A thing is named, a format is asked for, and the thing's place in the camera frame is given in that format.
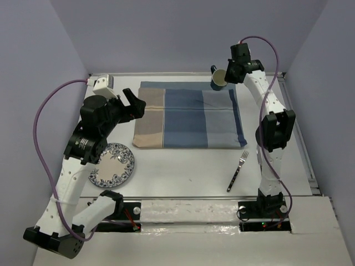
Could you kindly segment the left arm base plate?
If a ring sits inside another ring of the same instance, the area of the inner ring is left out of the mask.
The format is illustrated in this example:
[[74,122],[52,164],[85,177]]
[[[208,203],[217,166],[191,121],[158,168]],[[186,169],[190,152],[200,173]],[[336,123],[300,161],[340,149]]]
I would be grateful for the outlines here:
[[113,214],[99,223],[97,232],[140,233],[141,202],[128,201],[119,214]]

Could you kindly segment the blue beige checked cloth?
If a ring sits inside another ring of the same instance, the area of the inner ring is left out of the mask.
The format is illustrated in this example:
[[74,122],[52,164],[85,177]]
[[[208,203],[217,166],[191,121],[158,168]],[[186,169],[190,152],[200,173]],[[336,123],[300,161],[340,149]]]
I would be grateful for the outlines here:
[[234,85],[212,90],[208,82],[143,81],[146,103],[133,145],[140,149],[240,149],[247,145]]

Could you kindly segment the blue floral plate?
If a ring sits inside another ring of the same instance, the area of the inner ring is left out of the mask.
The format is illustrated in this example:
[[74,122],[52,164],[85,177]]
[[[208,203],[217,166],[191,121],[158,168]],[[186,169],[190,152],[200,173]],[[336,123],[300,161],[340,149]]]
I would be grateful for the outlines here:
[[104,189],[122,185],[134,171],[135,158],[125,145],[109,143],[99,158],[99,162],[90,173],[89,181]]

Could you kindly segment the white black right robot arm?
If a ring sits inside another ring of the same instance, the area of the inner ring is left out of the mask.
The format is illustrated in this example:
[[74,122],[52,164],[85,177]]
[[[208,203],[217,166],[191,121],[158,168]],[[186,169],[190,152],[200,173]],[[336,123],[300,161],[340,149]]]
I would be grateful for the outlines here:
[[231,47],[225,81],[242,83],[260,109],[255,138],[261,183],[256,200],[240,202],[237,214],[243,222],[251,219],[283,220],[288,217],[290,208],[286,206],[283,195],[289,190],[281,180],[281,162],[292,135],[296,114],[279,101],[267,81],[262,63],[251,59],[246,43],[239,42]]

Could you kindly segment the dark green mug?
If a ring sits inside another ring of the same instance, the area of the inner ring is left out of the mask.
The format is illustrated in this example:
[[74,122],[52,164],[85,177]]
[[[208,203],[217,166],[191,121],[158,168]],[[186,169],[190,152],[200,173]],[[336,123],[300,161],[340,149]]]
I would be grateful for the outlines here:
[[215,65],[210,67],[211,81],[210,86],[214,91],[220,91],[228,85],[225,81],[226,70],[218,69]]

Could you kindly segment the steel fork patterned handle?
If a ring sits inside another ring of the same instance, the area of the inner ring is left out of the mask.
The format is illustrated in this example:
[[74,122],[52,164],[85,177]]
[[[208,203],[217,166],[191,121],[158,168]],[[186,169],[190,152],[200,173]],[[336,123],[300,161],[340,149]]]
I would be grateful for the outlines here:
[[239,174],[240,169],[242,168],[244,163],[246,162],[246,159],[247,159],[248,155],[249,155],[249,152],[246,151],[246,150],[242,153],[242,155],[241,155],[241,157],[239,159],[238,167],[237,167],[237,169],[236,169],[236,171],[235,171],[235,173],[234,173],[234,175],[233,175],[233,177],[232,177],[232,179],[231,179],[231,181],[230,181],[230,183],[229,183],[229,185],[227,187],[227,190],[226,190],[227,193],[229,193],[231,191],[231,189],[232,189],[232,187],[234,185],[234,182],[235,182],[235,180],[237,178],[237,175]]

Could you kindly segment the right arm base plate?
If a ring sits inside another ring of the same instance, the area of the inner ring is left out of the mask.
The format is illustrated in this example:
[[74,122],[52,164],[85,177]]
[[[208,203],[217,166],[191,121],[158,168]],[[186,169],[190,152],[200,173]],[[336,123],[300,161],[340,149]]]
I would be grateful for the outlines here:
[[238,202],[236,215],[240,221],[239,229],[241,232],[291,232],[290,220],[285,218],[287,211],[285,201],[271,213],[261,213],[256,209],[255,201]]

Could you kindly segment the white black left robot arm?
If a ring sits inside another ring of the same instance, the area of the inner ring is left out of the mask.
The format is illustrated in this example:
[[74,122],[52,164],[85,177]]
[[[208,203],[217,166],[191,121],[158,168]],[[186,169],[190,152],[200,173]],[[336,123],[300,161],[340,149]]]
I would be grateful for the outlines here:
[[127,88],[123,90],[129,105],[119,96],[107,98],[92,95],[80,108],[81,120],[64,150],[58,181],[52,183],[54,192],[35,226],[26,228],[23,238],[36,246],[69,259],[75,258],[84,242],[91,239],[97,225],[116,219],[124,210],[123,196],[105,190],[85,210],[75,209],[86,180],[99,163],[107,147],[107,138],[117,124],[140,119],[146,103]]

